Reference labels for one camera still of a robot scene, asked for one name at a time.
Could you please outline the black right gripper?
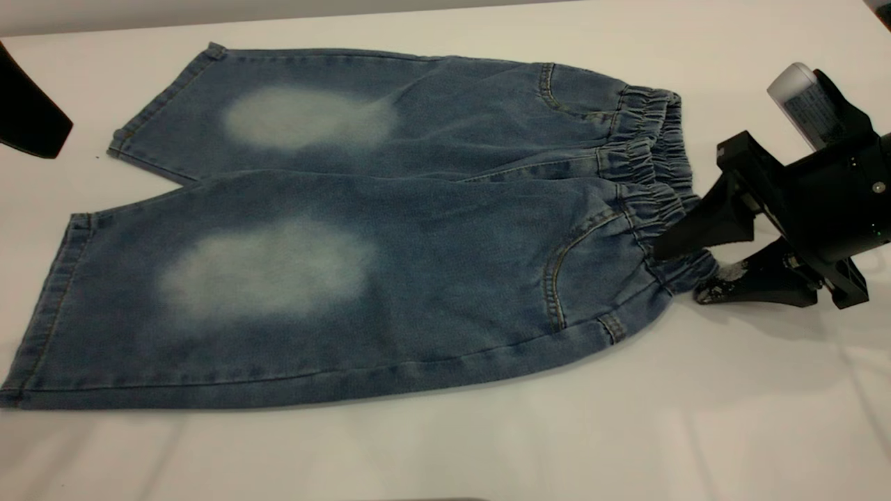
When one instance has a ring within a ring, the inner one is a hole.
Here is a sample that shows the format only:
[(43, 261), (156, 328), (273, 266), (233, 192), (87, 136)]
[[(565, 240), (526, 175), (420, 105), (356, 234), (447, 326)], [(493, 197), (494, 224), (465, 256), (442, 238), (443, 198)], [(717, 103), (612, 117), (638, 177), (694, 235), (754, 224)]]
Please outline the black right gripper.
[(806, 308), (828, 289), (840, 310), (869, 300), (853, 257), (889, 244), (889, 136), (868, 133), (784, 165), (751, 134), (719, 145), (722, 175), (656, 238), (654, 257), (754, 240), (764, 214), (780, 238), (700, 283), (700, 305), (760, 302)]

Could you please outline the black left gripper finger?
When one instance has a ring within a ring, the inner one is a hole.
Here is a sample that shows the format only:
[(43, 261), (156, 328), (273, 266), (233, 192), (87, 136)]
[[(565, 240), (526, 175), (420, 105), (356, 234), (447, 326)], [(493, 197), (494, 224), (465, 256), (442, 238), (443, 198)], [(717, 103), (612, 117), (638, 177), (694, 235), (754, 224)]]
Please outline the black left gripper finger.
[(56, 159), (73, 122), (1, 45), (1, 143)]

